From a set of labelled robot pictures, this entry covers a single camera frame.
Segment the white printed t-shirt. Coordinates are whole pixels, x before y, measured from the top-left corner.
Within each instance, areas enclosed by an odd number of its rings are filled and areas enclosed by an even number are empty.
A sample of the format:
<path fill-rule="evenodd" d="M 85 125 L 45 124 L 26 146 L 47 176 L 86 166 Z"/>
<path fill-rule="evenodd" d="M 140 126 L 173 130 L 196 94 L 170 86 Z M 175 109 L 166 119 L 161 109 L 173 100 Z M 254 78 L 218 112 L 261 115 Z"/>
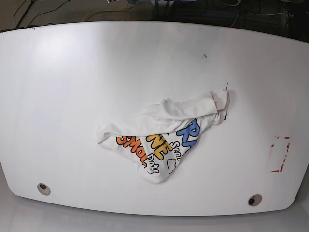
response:
<path fill-rule="evenodd" d="M 229 103 L 226 89 L 183 102 L 163 99 L 99 127 L 97 144 L 129 159 L 142 178 L 158 184 L 174 173 L 208 127 L 224 121 Z"/>

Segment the right table grommet hole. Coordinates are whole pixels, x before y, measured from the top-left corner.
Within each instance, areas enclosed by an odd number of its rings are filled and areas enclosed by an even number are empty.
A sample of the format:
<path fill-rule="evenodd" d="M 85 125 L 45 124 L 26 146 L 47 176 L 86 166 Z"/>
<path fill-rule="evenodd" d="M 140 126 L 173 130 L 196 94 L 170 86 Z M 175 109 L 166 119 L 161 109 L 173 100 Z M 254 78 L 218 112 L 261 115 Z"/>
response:
<path fill-rule="evenodd" d="M 248 205 L 251 207 L 258 206 L 262 201 L 262 196 L 260 194 L 255 194 L 248 199 Z"/>

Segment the table grommet hole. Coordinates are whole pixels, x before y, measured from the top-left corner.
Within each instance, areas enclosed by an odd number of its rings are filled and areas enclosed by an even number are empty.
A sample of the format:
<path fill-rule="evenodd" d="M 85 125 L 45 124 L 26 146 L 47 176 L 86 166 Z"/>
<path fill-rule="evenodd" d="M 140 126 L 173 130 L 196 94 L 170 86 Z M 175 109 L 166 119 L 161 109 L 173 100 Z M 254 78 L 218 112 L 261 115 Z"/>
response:
<path fill-rule="evenodd" d="M 248 199 L 248 205 L 251 207 L 258 206 L 262 201 L 262 196 L 260 194 L 255 194 Z"/>
<path fill-rule="evenodd" d="M 44 196 L 48 196 L 48 195 L 51 194 L 50 188 L 47 185 L 43 184 L 43 183 L 39 183 L 37 185 L 37 189 L 38 189 L 39 193 L 41 193 Z"/>

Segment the red tape rectangle marking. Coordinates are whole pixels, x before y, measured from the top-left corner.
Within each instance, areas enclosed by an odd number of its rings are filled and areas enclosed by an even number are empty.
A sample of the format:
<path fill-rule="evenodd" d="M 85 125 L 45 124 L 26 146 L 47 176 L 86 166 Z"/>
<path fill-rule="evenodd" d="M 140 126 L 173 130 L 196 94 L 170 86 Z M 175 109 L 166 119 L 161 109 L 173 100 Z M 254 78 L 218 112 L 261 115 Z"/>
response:
<path fill-rule="evenodd" d="M 269 169 L 272 173 L 283 171 L 284 164 L 288 155 L 290 137 L 276 136 L 271 145 L 269 155 Z"/>

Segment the left table grommet hole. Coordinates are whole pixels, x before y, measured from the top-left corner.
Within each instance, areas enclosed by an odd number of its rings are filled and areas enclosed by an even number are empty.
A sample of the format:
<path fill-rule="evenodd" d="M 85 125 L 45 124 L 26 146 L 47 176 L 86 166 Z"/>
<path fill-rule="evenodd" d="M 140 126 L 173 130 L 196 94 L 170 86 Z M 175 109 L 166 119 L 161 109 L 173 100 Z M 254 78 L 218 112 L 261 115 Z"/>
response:
<path fill-rule="evenodd" d="M 41 193 L 44 196 L 48 196 L 48 195 L 51 194 L 50 188 L 47 185 L 43 184 L 43 183 L 39 183 L 37 185 L 37 189 L 38 189 L 39 193 Z"/>

